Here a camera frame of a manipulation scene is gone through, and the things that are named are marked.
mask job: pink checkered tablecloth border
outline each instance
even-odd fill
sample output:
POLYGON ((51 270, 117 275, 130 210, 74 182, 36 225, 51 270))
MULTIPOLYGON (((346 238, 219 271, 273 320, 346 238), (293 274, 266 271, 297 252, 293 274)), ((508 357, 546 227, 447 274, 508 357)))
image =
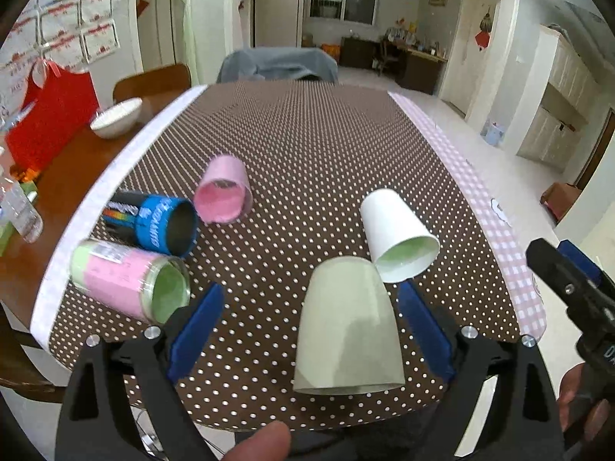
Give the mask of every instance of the pink checkered tablecloth border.
POLYGON ((547 329, 542 298, 537 293, 524 252, 517 244, 499 204, 473 167, 431 118, 410 99, 392 92, 389 95, 435 150, 470 204, 504 276, 521 333, 540 339, 547 329))

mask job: blue gripper pad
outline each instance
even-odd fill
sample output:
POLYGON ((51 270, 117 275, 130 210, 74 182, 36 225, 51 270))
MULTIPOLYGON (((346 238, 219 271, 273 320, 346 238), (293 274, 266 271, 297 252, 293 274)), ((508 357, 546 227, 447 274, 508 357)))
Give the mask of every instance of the blue gripper pad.
POLYGON ((455 375, 451 362, 453 357, 451 343, 412 281, 405 281, 399 286, 398 298, 399 309, 407 320, 429 369, 444 381, 450 381, 455 375))
POLYGON ((598 265, 591 261, 585 254, 568 239, 562 241, 557 250, 574 263, 594 285, 600 286, 602 282, 602 271, 598 265))
POLYGON ((190 373, 223 309, 224 289, 214 284, 171 346, 167 378, 173 384, 190 373))

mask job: white cup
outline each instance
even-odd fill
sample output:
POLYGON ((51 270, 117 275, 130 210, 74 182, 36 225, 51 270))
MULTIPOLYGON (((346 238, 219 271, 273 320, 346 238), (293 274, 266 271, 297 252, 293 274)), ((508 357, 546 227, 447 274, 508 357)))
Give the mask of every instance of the white cup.
POLYGON ((294 391, 357 395, 404 381, 395 313, 374 265, 355 256, 321 263, 301 311, 294 391))
POLYGON ((425 271, 440 252, 405 201, 391 189, 378 189, 361 204, 371 261, 385 283, 400 283, 425 271))

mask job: barcode label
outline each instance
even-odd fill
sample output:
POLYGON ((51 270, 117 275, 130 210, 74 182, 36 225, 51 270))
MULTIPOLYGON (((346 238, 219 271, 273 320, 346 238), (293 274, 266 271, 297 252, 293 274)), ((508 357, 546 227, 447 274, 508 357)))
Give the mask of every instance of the barcode label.
POLYGON ((101 242, 92 248, 91 254, 103 260, 109 260, 110 262, 120 264, 129 251, 130 247, 127 246, 101 242))

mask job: tiled floor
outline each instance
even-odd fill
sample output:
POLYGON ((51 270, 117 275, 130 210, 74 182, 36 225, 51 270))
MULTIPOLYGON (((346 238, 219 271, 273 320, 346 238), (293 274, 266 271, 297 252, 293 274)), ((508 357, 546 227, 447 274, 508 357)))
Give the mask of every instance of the tiled floor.
MULTIPOLYGON (((524 249, 537 237, 544 237, 552 243, 557 243, 553 222, 538 201, 540 194, 558 179, 558 175, 551 169, 523 158, 511 157, 489 146, 463 122, 459 114, 438 98, 405 90, 391 79, 379 77, 367 70, 341 68, 339 80, 343 84, 389 90, 408 96, 445 131, 453 145, 475 167, 487 187, 499 200, 524 249)), ((548 326, 540 342, 540 350, 553 384, 558 386, 564 372, 580 361, 574 350, 579 332, 566 317, 565 307, 561 301, 544 284, 539 282, 539 287, 547 311, 548 326)), ((68 371, 56 364, 53 358, 43 351, 30 352, 35 365, 51 381, 58 385, 66 384, 68 371)), ((475 417, 457 451, 459 455, 465 455, 473 449, 487 415, 494 386, 493 379, 486 383, 485 393, 479 400, 475 417)), ((22 399, 11 390, 1 389, 13 414, 33 444, 47 459, 52 460, 59 406, 34 403, 22 399)), ((141 421, 147 430, 147 418, 142 417, 141 421)), ((222 451, 232 447, 234 440, 231 433, 202 426, 199 428, 205 437, 222 451)))

